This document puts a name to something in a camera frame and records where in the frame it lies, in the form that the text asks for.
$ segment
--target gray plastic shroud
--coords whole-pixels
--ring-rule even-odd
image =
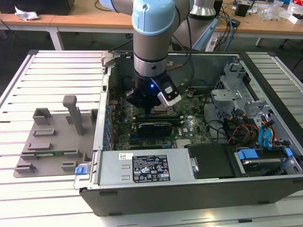
[[[72,175],[77,165],[91,161],[98,110],[80,113],[76,96],[65,96],[62,104],[69,113],[35,110],[14,177]]]

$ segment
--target office floor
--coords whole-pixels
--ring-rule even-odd
[[[52,41],[46,37],[46,32],[17,31],[17,35],[14,35],[13,31],[6,32],[7,40],[0,40],[0,95],[30,49],[54,50]],[[66,50],[108,50],[126,42],[127,38],[124,34],[62,33],[62,40]],[[303,42],[294,40],[294,42],[285,44],[284,50],[278,48],[283,42],[281,39],[265,39],[261,47],[256,47],[255,42],[255,38],[236,37],[228,51],[275,52],[290,69],[303,56],[303,53],[300,52],[303,49]],[[132,43],[122,49],[131,50]],[[299,79],[303,79],[303,61],[294,73]]]

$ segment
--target blue cable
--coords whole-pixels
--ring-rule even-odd
[[[229,20],[229,24],[231,26],[231,31],[229,33],[229,38],[228,38],[227,44],[226,44],[223,52],[225,52],[227,50],[227,48],[229,47],[229,45],[231,44],[231,41],[232,41],[232,21],[231,21],[231,19],[229,17],[228,17],[228,20]]]

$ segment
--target power supply label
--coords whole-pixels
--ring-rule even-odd
[[[166,155],[133,156],[135,183],[170,181]]]

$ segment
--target motherboard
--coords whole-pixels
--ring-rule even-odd
[[[149,115],[123,96],[114,98],[113,150],[184,148],[187,144],[212,142],[202,112],[203,96],[184,94],[176,105],[155,106]]]

